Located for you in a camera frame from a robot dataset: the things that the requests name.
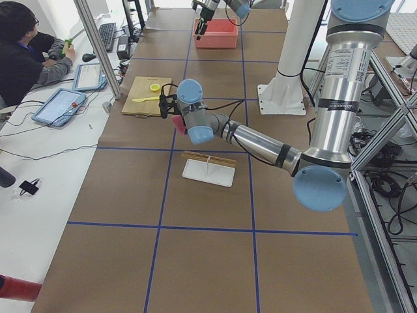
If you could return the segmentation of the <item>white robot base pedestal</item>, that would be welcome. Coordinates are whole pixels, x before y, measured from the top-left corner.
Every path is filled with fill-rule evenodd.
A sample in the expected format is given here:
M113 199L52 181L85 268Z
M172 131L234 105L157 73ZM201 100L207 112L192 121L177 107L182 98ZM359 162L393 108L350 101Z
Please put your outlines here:
M302 71L316 28L326 10L325 0L296 1L285 35L277 72L267 85L258 85L262 115L305 115Z

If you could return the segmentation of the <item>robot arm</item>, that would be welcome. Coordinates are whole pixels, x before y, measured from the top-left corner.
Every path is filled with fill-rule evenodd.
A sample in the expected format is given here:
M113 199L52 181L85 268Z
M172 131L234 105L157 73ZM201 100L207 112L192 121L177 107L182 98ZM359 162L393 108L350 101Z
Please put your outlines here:
M309 147L299 151L246 127L203 103L201 84L180 82L174 95L161 94L160 113L171 115L179 130L195 145L215 136L241 147L253 158L283 168L293 177L297 200L313 211L331 211L347 194L351 169L348 145L364 87L371 52L386 32L391 1L301 1L293 10L276 77L259 86L259 100L271 113L293 112L302 105L300 78L309 45L330 6L326 40L329 55L323 90L315 105L316 118Z
M259 8L279 8L285 9L287 1L241 1L241 0L230 0L224 1L225 9L229 7L241 20L240 24L243 24L249 16L250 10L253 7ZM199 11L199 17L197 19L197 26L194 31L196 40L200 40L201 37L206 33L208 23L214 17L214 13L218 8L220 1L217 0L204 0L192 1L192 9L197 12L197 8L201 7Z

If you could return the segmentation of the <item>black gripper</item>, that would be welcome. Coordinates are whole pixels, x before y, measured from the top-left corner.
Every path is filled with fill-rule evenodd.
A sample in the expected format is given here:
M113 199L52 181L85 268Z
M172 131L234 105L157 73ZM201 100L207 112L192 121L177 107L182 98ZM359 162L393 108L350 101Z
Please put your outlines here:
M201 35L205 34L205 31L207 29L207 21L211 21L211 19L214 16L214 13L218 7L218 1L217 0L193 0L192 1L192 8L194 10L197 10L197 7L201 7L201 12L199 13L199 16L202 20L198 21L196 24L195 29L195 35L196 40L201 39Z
M159 96L159 108L161 115L179 115L180 110L177 106L177 96L174 95L160 95Z

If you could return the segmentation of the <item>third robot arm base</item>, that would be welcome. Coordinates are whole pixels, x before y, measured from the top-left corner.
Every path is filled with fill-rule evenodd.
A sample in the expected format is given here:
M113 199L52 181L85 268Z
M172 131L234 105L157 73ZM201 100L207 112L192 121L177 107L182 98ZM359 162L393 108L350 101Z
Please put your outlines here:
M405 57L387 57L392 71L399 77L412 81L416 77L416 50L417 45Z

